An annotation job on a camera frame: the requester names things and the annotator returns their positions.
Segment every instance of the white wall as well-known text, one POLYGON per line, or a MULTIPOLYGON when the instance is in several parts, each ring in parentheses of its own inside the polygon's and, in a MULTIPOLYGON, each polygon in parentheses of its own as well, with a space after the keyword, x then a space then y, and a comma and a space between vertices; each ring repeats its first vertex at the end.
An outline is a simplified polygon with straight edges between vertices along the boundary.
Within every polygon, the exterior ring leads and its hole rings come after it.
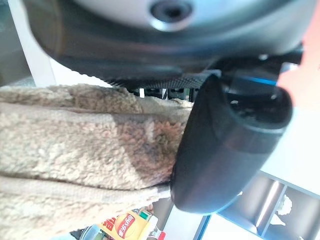
POLYGON ((181 211, 173 206, 164 227, 165 240, 193 240, 203 216, 181 211))
POLYGON ((202 240, 261 240, 261 238, 217 214, 212 215, 202 240))
POLYGON ((320 196, 320 112, 295 108, 262 171, 320 196))

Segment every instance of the green object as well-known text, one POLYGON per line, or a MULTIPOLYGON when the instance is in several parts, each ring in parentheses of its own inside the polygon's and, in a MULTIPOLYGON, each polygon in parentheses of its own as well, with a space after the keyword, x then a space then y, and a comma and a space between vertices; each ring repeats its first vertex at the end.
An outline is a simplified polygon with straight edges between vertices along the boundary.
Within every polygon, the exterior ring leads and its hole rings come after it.
POLYGON ((140 212, 140 217, 142 217, 143 219, 147 220, 149 215, 142 211, 142 212, 140 212))

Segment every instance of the red label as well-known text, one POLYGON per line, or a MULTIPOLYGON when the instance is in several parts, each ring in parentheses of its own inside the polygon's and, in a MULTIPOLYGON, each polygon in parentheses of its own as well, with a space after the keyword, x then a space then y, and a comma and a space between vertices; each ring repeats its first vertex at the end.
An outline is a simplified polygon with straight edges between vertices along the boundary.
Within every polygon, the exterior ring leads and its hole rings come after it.
POLYGON ((108 230, 112 231, 112 229, 114 228, 116 219, 113 217, 112 219, 108 219, 106 221, 103 222, 103 226, 105 226, 108 230))
POLYGON ((117 229, 117 233, 121 238, 125 239, 128 228, 130 228, 130 226, 135 222, 135 220, 135 217, 131 214, 126 215, 126 217, 123 219, 123 221, 120 223, 117 229))

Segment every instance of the black plastic part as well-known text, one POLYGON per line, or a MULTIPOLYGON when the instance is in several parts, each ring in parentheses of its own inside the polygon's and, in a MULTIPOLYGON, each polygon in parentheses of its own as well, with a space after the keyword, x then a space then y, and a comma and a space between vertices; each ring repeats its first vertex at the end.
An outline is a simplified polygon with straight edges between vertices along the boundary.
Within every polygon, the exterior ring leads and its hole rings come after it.
POLYGON ((135 89, 200 73, 225 58, 288 53, 300 44, 317 0, 257 0, 233 15, 170 33, 121 25, 71 0, 23 2, 35 39, 52 58, 135 89))
POLYGON ((201 214, 218 212, 261 168, 292 116, 288 93, 273 88, 264 95, 243 96, 225 92, 216 76, 206 80, 172 173, 171 197, 177 208, 201 214))

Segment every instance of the circular opening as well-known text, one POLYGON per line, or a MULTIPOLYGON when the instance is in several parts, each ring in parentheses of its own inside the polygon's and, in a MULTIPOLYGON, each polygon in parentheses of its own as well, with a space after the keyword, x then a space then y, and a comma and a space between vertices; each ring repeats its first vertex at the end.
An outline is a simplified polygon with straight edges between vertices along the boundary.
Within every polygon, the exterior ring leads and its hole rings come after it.
POLYGON ((177 23, 192 12, 191 5, 184 1, 159 1, 151 7, 151 14, 164 23, 177 23))
POLYGON ((168 16, 168 18, 178 18, 182 14, 182 11, 178 7, 171 7, 164 10, 164 14, 168 16))

